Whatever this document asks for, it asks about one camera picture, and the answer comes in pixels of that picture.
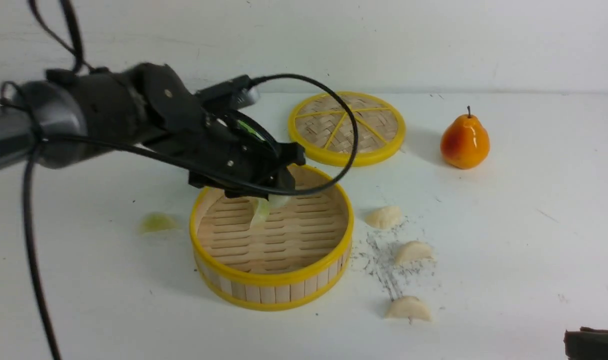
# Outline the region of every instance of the black wire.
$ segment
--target black wire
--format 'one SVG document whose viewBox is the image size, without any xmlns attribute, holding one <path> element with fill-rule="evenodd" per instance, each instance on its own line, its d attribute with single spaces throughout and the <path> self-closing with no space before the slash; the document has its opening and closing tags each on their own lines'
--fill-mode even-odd
<svg viewBox="0 0 608 360">
<path fill-rule="evenodd" d="M 266 194 L 274 194 L 274 195 L 284 195 L 284 196 L 303 196 L 308 195 L 308 191 L 310 189 L 300 189 L 300 190 L 286 190 L 286 189 L 278 189 L 276 187 L 269 186 L 261 186 L 254 184 L 252 182 L 248 182 L 246 180 L 240 180 L 235 178 L 234 176 L 228 175 L 226 173 L 219 173 L 217 171 L 213 171 L 205 166 L 201 166 L 199 164 L 195 164 L 194 162 L 182 160 L 176 157 L 172 157 L 169 155 L 164 155 L 163 153 L 154 152 L 151 150 L 147 150 L 146 148 L 141 148 L 137 146 L 127 145 L 123 143 L 117 143 L 112 141 L 105 141 L 103 139 L 96 139 L 94 137 L 88 136 L 78 136 L 78 135 L 64 135 L 64 134 L 54 134 L 48 137 L 48 143 L 56 143 L 56 142 L 80 142 L 83 144 L 91 144 L 94 146 L 100 146 L 103 148 L 108 148 L 117 151 L 124 151 L 126 153 L 131 153 L 135 155 L 140 155 L 142 157 L 150 158 L 153 160 L 157 160 L 158 162 L 163 162 L 165 164 L 169 164 L 171 166 L 180 167 L 182 169 L 192 171 L 193 173 L 199 173 L 208 178 L 211 178 L 219 183 L 231 183 L 238 187 L 238 190 L 241 191 L 261 191 Z"/>
<path fill-rule="evenodd" d="M 340 171 L 334 178 L 329 180 L 329 182 L 322 184 L 320 186 L 311 187 L 310 189 L 299 190 L 300 193 L 295 194 L 295 195 L 291 195 L 290 193 L 268 193 L 268 194 L 285 195 L 285 196 L 305 196 L 305 195 L 315 194 L 320 191 L 325 191 L 326 189 L 333 187 L 340 180 L 342 180 L 343 177 L 345 177 L 346 173 L 348 173 L 350 168 L 353 166 L 353 162 L 355 161 L 355 157 L 357 156 L 359 135 L 358 135 L 358 129 L 357 129 L 357 120 L 355 120 L 355 115 L 351 111 L 350 107 L 348 107 L 348 105 L 345 103 L 345 101 L 342 100 L 342 98 L 338 94 L 336 94 L 336 92 L 334 92 L 332 89 L 330 89 L 328 86 L 322 84 L 318 80 L 311 79 L 308 76 L 299 75 L 297 73 L 277 73 L 275 75 L 256 77 L 252 80 L 252 84 L 253 84 L 253 86 L 258 86 L 265 82 L 270 82 L 270 80 L 278 80 L 278 79 L 295 79 L 295 80 L 301 80 L 302 82 L 307 82 L 311 85 L 315 85 L 316 87 L 325 91 L 336 102 L 338 102 L 338 104 L 342 107 L 342 109 L 346 112 L 346 114 L 348 114 L 348 117 L 350 119 L 350 125 L 352 125 L 352 148 L 350 148 L 350 155 L 348 157 L 348 161 L 346 162 L 342 171 Z M 254 187 L 254 190 L 256 190 L 256 191 L 266 191 L 265 190 L 266 188 L 263 186 L 256 186 L 256 187 L 253 186 L 253 187 Z"/>
<path fill-rule="evenodd" d="M 66 19 L 66 26 L 68 27 L 68 33 L 70 35 L 70 40 L 73 46 L 69 46 L 66 41 L 64 41 L 59 35 L 55 34 L 53 30 L 51 30 L 44 19 L 42 18 L 42 14 L 40 14 L 40 10 L 37 7 L 37 0 L 28 0 L 28 6 L 30 8 L 30 12 L 32 16 L 34 16 L 35 20 L 39 23 L 39 26 L 59 43 L 62 45 L 64 49 L 66 49 L 69 53 L 73 55 L 75 58 L 75 63 L 73 64 L 73 73 L 79 73 L 82 69 L 82 66 L 86 66 L 90 71 L 95 70 L 93 66 L 91 66 L 84 59 L 84 44 L 82 43 L 82 34 L 80 33 L 80 27 L 78 26 L 78 19 L 75 15 L 75 9 L 73 9 L 73 5 L 70 0 L 59 0 L 59 5 L 64 13 L 64 18 Z"/>
<path fill-rule="evenodd" d="M 42 289 L 42 280 L 40 279 L 40 268 L 37 261 L 37 251 L 35 250 L 35 235 L 33 229 L 33 207 L 31 194 L 33 184 L 33 173 L 35 164 L 40 158 L 43 148 L 44 143 L 42 141 L 39 141 L 30 153 L 30 157 L 28 159 L 28 162 L 26 162 L 26 167 L 24 169 L 22 180 L 22 217 L 24 228 L 24 240 L 26 246 L 26 257 L 28 259 L 28 266 L 30 270 L 30 280 L 32 283 L 32 289 L 35 293 L 37 309 L 39 310 L 39 317 L 41 317 L 42 326 L 44 326 L 44 333 L 46 333 L 46 341 L 48 341 L 50 355 L 53 357 L 53 360 L 62 360 L 62 356 L 60 355 L 60 349 L 58 347 L 58 342 L 55 338 L 55 331 L 53 330 L 53 323 L 51 322 L 49 310 L 46 306 L 44 290 Z"/>
<path fill-rule="evenodd" d="M 17 93 L 17 95 L 19 96 L 20 100 L 22 100 L 23 102 L 26 102 L 26 94 L 23 91 L 23 89 L 14 81 L 5 81 L 5 82 L 2 82 L 2 85 L 0 85 L 0 105 L 2 105 L 2 107 L 8 107 L 8 108 L 25 111 L 29 117 L 30 125 L 33 127 L 33 130 L 34 131 L 39 130 L 40 125 L 39 125 L 39 123 L 37 123 L 37 120 L 35 120 L 33 109 L 30 106 L 23 107 L 21 105 L 13 104 L 6 97 L 8 87 L 13 88 L 15 90 L 15 92 Z"/>
<path fill-rule="evenodd" d="M 234 120 L 245 123 L 247 126 L 252 128 L 254 132 L 256 132 L 256 134 L 258 134 L 264 140 L 263 145 L 268 147 L 270 151 L 274 153 L 275 157 L 278 157 L 279 150 L 277 140 L 251 116 L 248 116 L 244 112 L 238 110 L 227 112 L 227 116 L 231 116 Z M 256 135 L 253 134 L 250 134 L 249 136 L 256 138 Z"/>
</svg>

